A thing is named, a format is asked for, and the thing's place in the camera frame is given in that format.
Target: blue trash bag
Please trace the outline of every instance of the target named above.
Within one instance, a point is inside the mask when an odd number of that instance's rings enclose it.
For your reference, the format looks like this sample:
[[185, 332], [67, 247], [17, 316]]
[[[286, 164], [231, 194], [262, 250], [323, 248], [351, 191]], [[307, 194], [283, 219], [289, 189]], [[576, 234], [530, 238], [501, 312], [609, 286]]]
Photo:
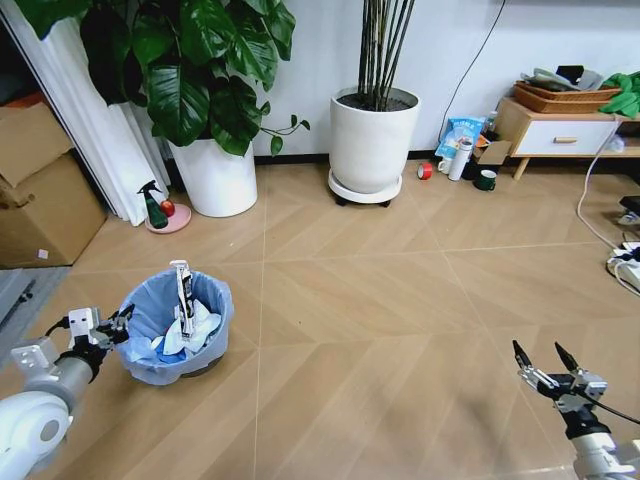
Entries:
[[151, 349], [151, 340], [165, 335], [174, 321], [173, 308], [178, 304], [178, 283], [175, 269], [154, 275], [138, 285], [125, 298], [120, 310], [135, 305], [129, 321], [129, 340], [116, 346], [120, 360], [134, 378], [151, 385], [168, 385], [206, 367], [227, 350], [229, 323], [233, 317], [233, 302], [229, 286], [201, 272], [191, 272], [193, 298], [211, 313], [220, 314], [221, 323], [207, 345], [193, 357], [176, 363], [165, 363]]

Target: robotic arm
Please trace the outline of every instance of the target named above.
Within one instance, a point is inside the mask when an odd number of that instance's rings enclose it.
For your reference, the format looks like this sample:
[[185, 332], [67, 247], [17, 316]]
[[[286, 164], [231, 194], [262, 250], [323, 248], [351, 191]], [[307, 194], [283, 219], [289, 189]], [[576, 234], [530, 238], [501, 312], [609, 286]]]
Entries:
[[553, 400], [567, 428], [565, 434], [576, 449], [573, 468], [580, 479], [633, 480], [640, 465], [640, 442], [617, 447], [609, 428], [593, 413], [607, 389], [607, 382], [581, 368], [575, 358], [556, 342], [556, 351], [569, 373], [546, 374], [535, 368], [518, 342], [513, 341], [518, 375], [535, 391]]
[[[101, 321], [97, 308], [72, 310], [44, 337], [11, 350], [26, 377], [24, 391], [0, 401], [0, 478], [21, 480], [46, 467], [73, 422], [73, 410], [113, 347], [129, 338], [134, 306]], [[49, 334], [71, 330], [69, 350], [58, 355]]]

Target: blue plastic bag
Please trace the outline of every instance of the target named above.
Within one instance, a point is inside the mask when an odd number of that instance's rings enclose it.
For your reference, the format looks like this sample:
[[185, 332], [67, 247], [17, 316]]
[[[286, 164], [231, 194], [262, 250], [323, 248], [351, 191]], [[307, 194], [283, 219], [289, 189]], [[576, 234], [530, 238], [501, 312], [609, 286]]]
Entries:
[[447, 129], [436, 150], [436, 156], [454, 158], [462, 140], [475, 145], [484, 125], [484, 117], [453, 117], [447, 121]]
[[227, 350], [233, 302], [229, 286], [201, 272], [191, 272], [191, 287], [197, 298], [212, 313], [222, 317], [220, 327], [207, 345], [193, 357], [168, 364], [151, 349], [151, 340], [164, 335], [174, 321], [173, 307], [178, 304], [178, 284], [174, 269], [154, 275], [136, 287], [120, 310], [135, 304], [129, 321], [129, 340], [116, 346], [120, 360], [134, 378], [152, 385], [168, 385], [206, 367]]

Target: cardboard box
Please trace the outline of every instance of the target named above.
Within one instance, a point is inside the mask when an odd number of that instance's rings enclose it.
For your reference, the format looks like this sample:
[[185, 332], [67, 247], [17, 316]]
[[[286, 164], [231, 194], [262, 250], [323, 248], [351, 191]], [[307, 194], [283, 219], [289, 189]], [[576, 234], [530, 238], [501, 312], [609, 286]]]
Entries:
[[473, 156], [478, 165], [502, 165], [504, 159], [509, 155], [511, 142], [506, 140], [496, 140], [491, 142], [486, 148], [475, 147]]
[[48, 107], [0, 108], [0, 267], [70, 265], [106, 214]]

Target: white flower pot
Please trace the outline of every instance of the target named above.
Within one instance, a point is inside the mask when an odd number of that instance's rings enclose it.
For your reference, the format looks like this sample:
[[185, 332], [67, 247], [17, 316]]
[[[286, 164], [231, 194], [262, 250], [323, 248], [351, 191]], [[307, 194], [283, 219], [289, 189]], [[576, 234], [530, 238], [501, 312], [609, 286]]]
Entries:
[[213, 140], [187, 147], [169, 142], [193, 208], [208, 217], [230, 217], [258, 199], [253, 144], [244, 157], [225, 152]]
[[356, 91], [341, 90], [331, 99], [329, 162], [335, 178], [349, 190], [377, 193], [396, 184], [402, 175], [420, 99], [392, 88], [390, 96], [410, 106], [397, 112], [358, 110], [338, 102], [338, 98]]

